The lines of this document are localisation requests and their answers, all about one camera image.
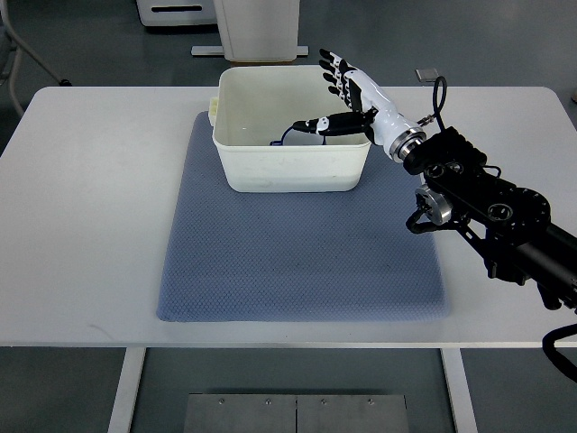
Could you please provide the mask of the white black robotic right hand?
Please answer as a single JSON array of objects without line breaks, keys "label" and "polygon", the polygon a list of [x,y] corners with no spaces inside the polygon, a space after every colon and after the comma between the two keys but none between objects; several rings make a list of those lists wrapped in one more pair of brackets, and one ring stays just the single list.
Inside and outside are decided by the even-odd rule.
[{"label": "white black robotic right hand", "polygon": [[365,72],[331,51],[322,49],[319,53],[328,91],[340,97],[349,111],[296,121],[292,125],[294,130],[321,136],[364,134],[371,143],[383,147],[393,160],[400,159],[408,147],[426,139],[423,128],[403,116]]}]

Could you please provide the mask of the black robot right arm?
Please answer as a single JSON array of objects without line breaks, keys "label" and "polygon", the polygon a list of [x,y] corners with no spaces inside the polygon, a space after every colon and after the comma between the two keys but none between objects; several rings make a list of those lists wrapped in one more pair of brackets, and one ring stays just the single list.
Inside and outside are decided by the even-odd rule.
[{"label": "black robot right arm", "polygon": [[440,76],[431,116],[439,133],[410,138],[393,152],[406,172],[425,179],[408,230],[454,230],[482,258],[489,278],[518,285],[533,280],[546,309],[575,309],[575,236],[552,222],[542,194],[502,179],[500,167],[489,165],[485,153],[444,124],[446,93]]}]

